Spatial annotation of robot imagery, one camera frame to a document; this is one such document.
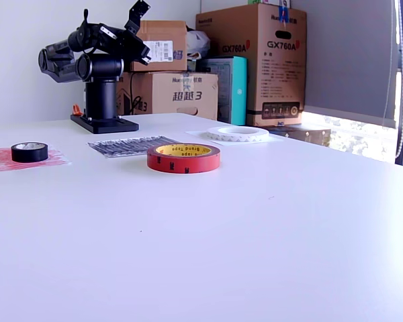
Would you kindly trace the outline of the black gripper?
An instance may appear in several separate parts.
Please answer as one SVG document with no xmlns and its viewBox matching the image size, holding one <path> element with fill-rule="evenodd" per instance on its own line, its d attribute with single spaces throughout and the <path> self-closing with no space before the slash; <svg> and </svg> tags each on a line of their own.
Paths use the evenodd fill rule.
<svg viewBox="0 0 403 322">
<path fill-rule="evenodd" d="M 117 42 L 118 55 L 125 62 L 150 63 L 150 48 L 139 37 L 134 36 L 132 39 L 132 35 L 124 30 L 118 34 Z"/>
</svg>

